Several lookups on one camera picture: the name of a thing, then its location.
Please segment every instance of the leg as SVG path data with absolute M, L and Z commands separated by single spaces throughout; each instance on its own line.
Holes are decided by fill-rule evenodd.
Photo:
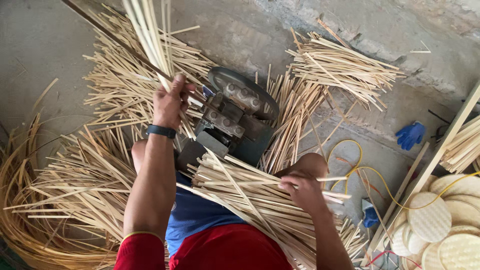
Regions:
M 135 171 L 140 171 L 142 167 L 142 163 L 144 162 L 145 156 L 145 148 L 147 146 L 147 139 L 138 140 L 132 146 L 132 159 L 133 159 L 133 166 L 135 167 Z
M 300 159 L 292 166 L 275 173 L 276 177 L 295 173 L 306 177 L 325 177 L 327 175 L 328 166 L 324 157 L 317 153 L 308 153 L 300 157 Z

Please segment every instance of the hand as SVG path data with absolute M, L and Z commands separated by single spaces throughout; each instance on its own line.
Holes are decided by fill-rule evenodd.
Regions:
M 309 213 L 312 219 L 325 215 L 331 217 L 322 195 L 321 183 L 316 181 L 316 179 L 299 176 L 299 174 L 293 172 L 283 176 L 278 186 L 287 190 L 292 200 L 305 212 Z
M 180 126 L 180 112 L 185 112 L 188 109 L 189 92 L 195 91 L 195 86 L 185 84 L 185 80 L 184 75 L 176 75 L 169 93 L 163 86 L 155 92 L 152 124 L 172 129 L 177 129 Z
M 423 134 L 425 133 L 425 126 L 420 122 L 415 122 L 413 125 L 402 128 L 395 136 L 400 136 L 396 143 L 402 146 L 403 150 L 410 151 L 415 143 L 421 143 Z

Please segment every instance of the bolt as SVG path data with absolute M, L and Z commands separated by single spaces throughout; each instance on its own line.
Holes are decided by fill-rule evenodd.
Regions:
M 224 126 L 230 126 L 230 120 L 225 118 L 225 119 L 223 120 L 223 125 L 224 125 Z

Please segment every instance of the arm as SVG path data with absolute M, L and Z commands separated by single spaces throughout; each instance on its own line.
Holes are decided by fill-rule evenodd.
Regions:
M 188 108 L 188 90 L 193 85 L 184 85 L 185 76 L 175 77 L 167 93 L 161 87 L 154 94 L 154 118 L 152 124 L 177 129 L 180 125 L 180 110 Z M 155 233 L 165 239 L 168 218 L 175 201 L 176 177 L 171 139 L 150 134 L 145 156 L 132 192 L 127 201 L 123 221 L 124 236 L 139 231 Z
M 333 224 L 320 182 L 297 176 L 283 176 L 281 188 L 312 217 L 317 242 L 317 269 L 353 270 L 353 265 Z

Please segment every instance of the right hand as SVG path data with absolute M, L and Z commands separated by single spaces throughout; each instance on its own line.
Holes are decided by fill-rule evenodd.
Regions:
M 325 215 L 332 216 L 322 194 L 322 185 L 316 179 L 299 176 L 292 172 L 283 176 L 278 186 L 288 191 L 292 200 L 305 212 L 309 213 L 312 219 L 324 217 Z
M 152 124 L 177 129 L 180 126 L 180 112 L 188 109 L 189 92 L 195 91 L 193 84 L 185 84 L 186 77 L 176 75 L 170 92 L 161 86 L 153 96 L 154 114 Z

